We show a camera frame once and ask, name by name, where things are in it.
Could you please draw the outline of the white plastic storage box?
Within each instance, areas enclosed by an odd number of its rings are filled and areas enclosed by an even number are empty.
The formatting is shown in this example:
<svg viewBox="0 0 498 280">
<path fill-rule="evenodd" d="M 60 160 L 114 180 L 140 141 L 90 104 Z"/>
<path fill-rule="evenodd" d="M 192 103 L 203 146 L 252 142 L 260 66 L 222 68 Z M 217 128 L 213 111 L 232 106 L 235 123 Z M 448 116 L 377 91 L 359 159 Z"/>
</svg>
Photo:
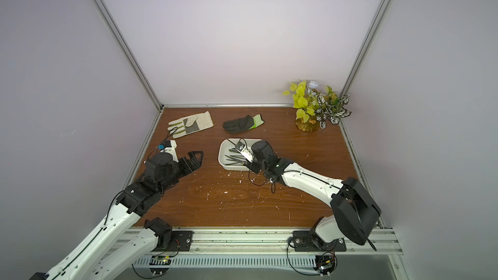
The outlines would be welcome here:
<svg viewBox="0 0 498 280">
<path fill-rule="evenodd" d="M 236 141 L 244 142 L 247 145 L 247 147 L 250 149 L 250 151 L 252 150 L 251 147 L 253 144 L 255 144 L 258 141 L 261 141 L 260 139 L 249 139 L 249 138 L 247 138 L 247 139 L 229 138 L 229 139 L 235 139 Z M 231 149 L 231 148 L 233 148 L 233 145 L 231 143 L 229 143 L 227 141 L 227 139 L 224 140 L 220 144 L 218 161 L 219 161 L 219 164 L 222 166 L 222 168 L 224 168 L 227 171 L 249 171 L 249 168 L 246 166 L 227 166 L 227 165 L 225 165 L 225 163 L 228 163 L 226 158 L 225 158 L 225 155 L 242 156 L 239 152 L 238 153 L 229 152 L 229 149 Z"/>
</svg>

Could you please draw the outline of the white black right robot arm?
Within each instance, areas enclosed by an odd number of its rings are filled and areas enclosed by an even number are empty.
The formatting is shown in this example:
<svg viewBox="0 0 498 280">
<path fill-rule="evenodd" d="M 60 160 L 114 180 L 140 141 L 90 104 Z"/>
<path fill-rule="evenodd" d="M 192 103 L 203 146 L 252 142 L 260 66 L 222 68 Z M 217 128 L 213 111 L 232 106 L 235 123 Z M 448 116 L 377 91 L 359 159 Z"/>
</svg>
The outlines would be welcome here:
<svg viewBox="0 0 498 280">
<path fill-rule="evenodd" d="M 256 174 L 261 172 L 271 184 L 301 190 L 332 209 L 332 216 L 318 219 L 309 231 L 315 247 L 324 248 L 344 238 L 361 246 L 372 244 L 369 236 L 381 209 L 358 179 L 340 180 L 310 171 L 290 159 L 278 157 L 264 140 L 252 146 L 239 142 L 236 150 L 245 158 L 245 167 Z"/>
</svg>

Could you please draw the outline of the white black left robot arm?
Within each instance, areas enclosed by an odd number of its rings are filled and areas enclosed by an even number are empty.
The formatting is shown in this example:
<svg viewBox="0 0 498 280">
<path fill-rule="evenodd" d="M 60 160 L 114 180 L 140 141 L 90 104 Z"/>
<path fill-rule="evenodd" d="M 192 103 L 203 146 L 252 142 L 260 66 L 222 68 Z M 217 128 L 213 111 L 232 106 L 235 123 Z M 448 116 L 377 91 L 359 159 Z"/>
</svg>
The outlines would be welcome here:
<svg viewBox="0 0 498 280">
<path fill-rule="evenodd" d="M 106 216 L 92 232 L 61 262 L 47 272 L 36 272 L 32 279 L 114 279 L 156 248 L 178 250 L 180 243 L 172 239 L 172 226 L 156 218 L 147 221 L 125 246 L 107 254 L 167 190 L 202 167 L 203 157 L 202 151 L 193 151 L 177 158 L 175 149 L 169 149 L 147 159 L 140 179 L 116 194 Z"/>
</svg>

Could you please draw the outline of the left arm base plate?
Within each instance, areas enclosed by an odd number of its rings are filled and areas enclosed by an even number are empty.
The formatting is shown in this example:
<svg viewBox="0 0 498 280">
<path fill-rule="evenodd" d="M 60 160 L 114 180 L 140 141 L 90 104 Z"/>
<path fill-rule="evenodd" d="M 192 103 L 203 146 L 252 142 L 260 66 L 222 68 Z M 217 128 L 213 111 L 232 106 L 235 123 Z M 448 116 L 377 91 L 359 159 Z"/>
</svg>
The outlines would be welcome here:
<svg viewBox="0 0 498 280">
<path fill-rule="evenodd" d="M 173 230 L 168 237 L 160 237 L 157 247 L 158 252 L 188 252 L 193 242 L 193 231 Z"/>
</svg>

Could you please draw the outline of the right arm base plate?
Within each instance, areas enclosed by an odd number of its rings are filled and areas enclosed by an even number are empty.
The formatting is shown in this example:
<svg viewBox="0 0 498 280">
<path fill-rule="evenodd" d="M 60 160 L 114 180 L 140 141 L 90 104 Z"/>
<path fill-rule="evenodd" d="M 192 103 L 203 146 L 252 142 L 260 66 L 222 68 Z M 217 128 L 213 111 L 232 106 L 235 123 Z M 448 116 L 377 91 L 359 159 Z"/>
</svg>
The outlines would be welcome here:
<svg viewBox="0 0 498 280">
<path fill-rule="evenodd" d="M 347 251 L 344 239 L 336 239 L 332 242 L 324 242 L 308 231 L 293 231 L 289 238 L 290 245 L 295 251 L 307 252 L 345 252 Z"/>
</svg>

